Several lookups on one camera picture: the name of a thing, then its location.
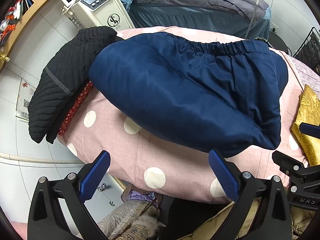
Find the navy blue satin garment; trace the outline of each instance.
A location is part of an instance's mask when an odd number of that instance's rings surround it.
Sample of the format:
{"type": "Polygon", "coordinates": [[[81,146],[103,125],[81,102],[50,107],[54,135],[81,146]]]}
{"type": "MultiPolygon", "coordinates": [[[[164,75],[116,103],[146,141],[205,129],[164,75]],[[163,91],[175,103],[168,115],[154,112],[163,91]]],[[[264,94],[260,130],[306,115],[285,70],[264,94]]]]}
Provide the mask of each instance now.
{"type": "Polygon", "coordinates": [[[109,45],[89,70],[94,86],[167,141],[227,158],[280,144],[282,58],[261,41],[191,42],[147,33],[109,45]]]}

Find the gold patterned cloth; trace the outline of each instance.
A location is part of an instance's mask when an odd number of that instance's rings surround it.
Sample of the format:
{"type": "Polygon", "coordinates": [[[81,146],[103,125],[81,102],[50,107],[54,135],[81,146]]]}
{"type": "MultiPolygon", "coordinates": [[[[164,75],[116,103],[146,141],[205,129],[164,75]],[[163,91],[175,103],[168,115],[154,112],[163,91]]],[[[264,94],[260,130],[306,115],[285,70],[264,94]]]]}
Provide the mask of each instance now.
{"type": "Polygon", "coordinates": [[[313,125],[320,124],[320,101],[315,92],[308,85],[305,85],[304,87],[297,119],[293,123],[291,130],[302,146],[310,166],[319,165],[320,139],[300,133],[299,125],[302,122],[313,125]]]}

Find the circular black logo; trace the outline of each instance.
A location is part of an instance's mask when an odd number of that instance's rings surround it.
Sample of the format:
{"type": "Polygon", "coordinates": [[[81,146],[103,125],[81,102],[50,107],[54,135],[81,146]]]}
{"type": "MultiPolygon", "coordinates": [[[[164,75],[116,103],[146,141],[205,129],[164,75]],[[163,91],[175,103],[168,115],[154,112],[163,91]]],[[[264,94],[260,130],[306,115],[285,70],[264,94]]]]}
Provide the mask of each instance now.
{"type": "Polygon", "coordinates": [[[111,14],[108,18],[108,25],[110,27],[116,27],[120,23],[120,17],[117,14],[111,14]]]}

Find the qr code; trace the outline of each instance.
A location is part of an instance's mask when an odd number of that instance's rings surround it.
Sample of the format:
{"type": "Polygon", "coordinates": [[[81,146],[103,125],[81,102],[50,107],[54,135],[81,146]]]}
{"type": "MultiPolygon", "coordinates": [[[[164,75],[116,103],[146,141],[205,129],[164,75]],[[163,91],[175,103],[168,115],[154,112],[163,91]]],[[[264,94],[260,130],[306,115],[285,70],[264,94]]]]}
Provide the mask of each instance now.
{"type": "Polygon", "coordinates": [[[27,101],[27,100],[23,100],[23,107],[28,107],[28,105],[29,105],[29,101],[27,101]]]}

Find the power outlet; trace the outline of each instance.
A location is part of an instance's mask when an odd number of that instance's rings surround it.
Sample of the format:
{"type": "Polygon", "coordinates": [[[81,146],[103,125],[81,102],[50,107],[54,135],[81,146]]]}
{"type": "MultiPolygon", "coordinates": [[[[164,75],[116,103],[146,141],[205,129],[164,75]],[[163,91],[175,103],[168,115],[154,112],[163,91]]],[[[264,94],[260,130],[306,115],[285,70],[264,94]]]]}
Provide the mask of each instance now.
{"type": "Polygon", "coordinates": [[[278,30],[279,30],[279,27],[273,23],[273,24],[271,25],[271,31],[273,31],[274,33],[277,33],[278,30]]]}

